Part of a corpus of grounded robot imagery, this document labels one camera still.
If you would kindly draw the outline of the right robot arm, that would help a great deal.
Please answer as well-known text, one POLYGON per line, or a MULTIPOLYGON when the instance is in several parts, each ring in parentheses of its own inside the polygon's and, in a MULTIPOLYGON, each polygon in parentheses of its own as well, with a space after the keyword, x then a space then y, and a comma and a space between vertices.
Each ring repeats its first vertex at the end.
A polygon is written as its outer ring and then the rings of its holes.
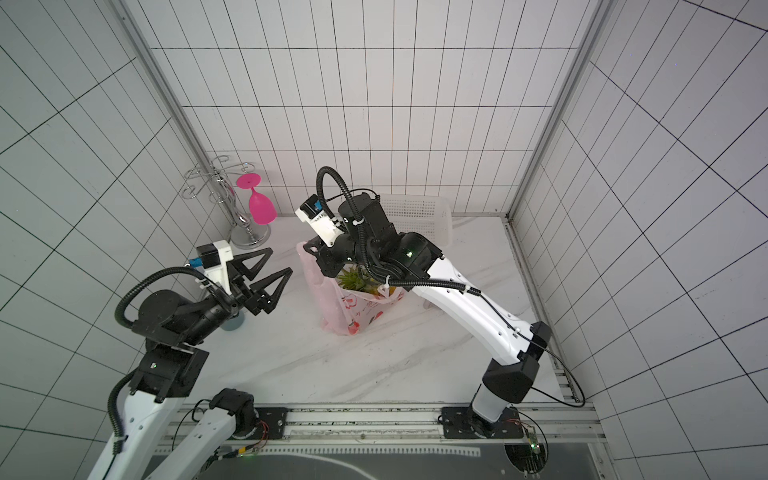
POLYGON ((532 389, 551 330, 542 322, 522 321, 502 309, 466 280, 442 250, 417 232, 399 233, 381 202, 366 193, 344 194, 333 216, 323 196, 310 196, 296 211, 316 233, 304 243, 309 270, 338 283, 356 270, 384 296, 409 291, 439 307, 491 353, 463 424, 489 438, 506 411, 532 389))

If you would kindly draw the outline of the pink plastic bag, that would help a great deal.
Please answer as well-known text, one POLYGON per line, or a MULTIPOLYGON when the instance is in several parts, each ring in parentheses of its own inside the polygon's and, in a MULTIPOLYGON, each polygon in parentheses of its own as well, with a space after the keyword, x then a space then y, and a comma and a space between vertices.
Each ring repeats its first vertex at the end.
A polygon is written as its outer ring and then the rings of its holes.
POLYGON ((316 259, 303 250, 304 243, 300 242, 296 251, 310 293, 322 314, 324 330, 346 336, 362 333, 406 296, 402 287, 397 287, 397 295, 391 298, 340 288, 335 278, 321 273, 316 259))

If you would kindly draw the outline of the teal cup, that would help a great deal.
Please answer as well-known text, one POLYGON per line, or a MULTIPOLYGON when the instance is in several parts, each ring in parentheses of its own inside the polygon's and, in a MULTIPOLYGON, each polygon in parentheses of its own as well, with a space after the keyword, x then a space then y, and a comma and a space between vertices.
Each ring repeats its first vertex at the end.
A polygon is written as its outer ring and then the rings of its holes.
POLYGON ((234 317, 224 321, 220 325, 220 329, 222 329, 224 331, 228 331, 228 332, 235 331, 235 330, 239 329, 244 324, 245 319, 246 319, 245 313, 243 311, 240 311, 234 317))

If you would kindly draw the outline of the white plastic basket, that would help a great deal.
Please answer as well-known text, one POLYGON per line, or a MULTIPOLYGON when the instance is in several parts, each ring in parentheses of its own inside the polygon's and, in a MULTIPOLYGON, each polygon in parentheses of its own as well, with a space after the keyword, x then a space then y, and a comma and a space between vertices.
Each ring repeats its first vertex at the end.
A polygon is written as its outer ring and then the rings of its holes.
POLYGON ((381 206, 399 232, 416 232, 440 248, 453 239, 450 205, 439 196, 382 194, 381 206))

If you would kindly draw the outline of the silver glass rack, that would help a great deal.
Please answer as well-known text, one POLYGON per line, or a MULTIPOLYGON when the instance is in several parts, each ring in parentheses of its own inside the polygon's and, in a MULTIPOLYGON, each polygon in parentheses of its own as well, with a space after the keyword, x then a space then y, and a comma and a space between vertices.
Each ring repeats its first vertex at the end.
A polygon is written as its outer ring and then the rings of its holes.
POLYGON ((256 250, 266 243, 271 234, 268 225, 255 223, 246 208, 239 204, 235 192, 233 179, 254 172, 255 166, 249 162, 231 161, 228 155, 218 155, 206 160, 203 166, 195 166, 183 174, 181 196, 192 200, 207 190, 209 200, 223 210, 230 224, 226 239, 241 250, 256 250))

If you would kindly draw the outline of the aluminium rail frame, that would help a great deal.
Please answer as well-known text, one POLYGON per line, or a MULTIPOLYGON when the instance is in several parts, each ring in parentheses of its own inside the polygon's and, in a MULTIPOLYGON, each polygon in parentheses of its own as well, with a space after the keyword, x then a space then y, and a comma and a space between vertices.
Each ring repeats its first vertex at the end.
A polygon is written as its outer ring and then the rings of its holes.
POLYGON ((227 387, 254 396, 265 424, 246 441, 252 444, 266 435, 265 454, 464 455, 479 444, 523 448, 536 439, 542 453, 557 444, 584 445, 598 477, 617 478, 596 410, 590 404, 569 406, 573 387, 558 362, 541 359, 533 389, 521 403, 507 407, 486 436, 470 425, 469 388, 475 382, 468 373, 461 368, 442 378, 418 372, 413 381, 388 384, 366 379, 356 363, 340 370, 322 363, 240 373, 206 367, 155 452, 178 448, 201 420, 209 394, 227 387))

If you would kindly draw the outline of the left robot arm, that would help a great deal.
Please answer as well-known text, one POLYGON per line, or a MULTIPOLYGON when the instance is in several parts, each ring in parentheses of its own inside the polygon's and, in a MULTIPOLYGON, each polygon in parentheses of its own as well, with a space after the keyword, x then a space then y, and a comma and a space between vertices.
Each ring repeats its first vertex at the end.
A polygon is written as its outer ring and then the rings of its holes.
POLYGON ((215 242, 198 247, 184 266, 161 269, 118 302, 114 318, 144 338, 146 352, 107 399, 112 427, 92 479, 194 479, 219 460, 255 452, 283 437, 287 409, 259 407, 252 394, 225 388, 152 472, 146 470, 208 359, 203 341, 243 310, 275 310, 293 271, 259 275, 273 251, 232 254, 215 242))

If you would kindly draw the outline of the pink wine glass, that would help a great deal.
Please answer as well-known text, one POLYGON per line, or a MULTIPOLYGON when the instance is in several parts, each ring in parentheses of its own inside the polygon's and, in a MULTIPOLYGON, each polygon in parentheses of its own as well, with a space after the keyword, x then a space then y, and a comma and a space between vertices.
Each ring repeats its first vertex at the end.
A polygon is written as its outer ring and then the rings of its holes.
POLYGON ((273 202, 257 190, 261 182, 262 178, 259 174, 246 173, 237 179, 236 185, 251 193, 248 208, 253 221, 258 225, 269 225, 277 218, 277 210, 273 202))

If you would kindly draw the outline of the green-brown pineapple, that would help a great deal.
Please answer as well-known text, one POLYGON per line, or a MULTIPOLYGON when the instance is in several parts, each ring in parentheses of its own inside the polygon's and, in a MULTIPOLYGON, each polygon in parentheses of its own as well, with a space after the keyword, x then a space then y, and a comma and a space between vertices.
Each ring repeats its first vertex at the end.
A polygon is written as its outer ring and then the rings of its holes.
POLYGON ((371 295, 378 293, 379 283, 367 271, 358 265, 346 265, 336 276, 337 284, 344 290, 363 292, 371 295))

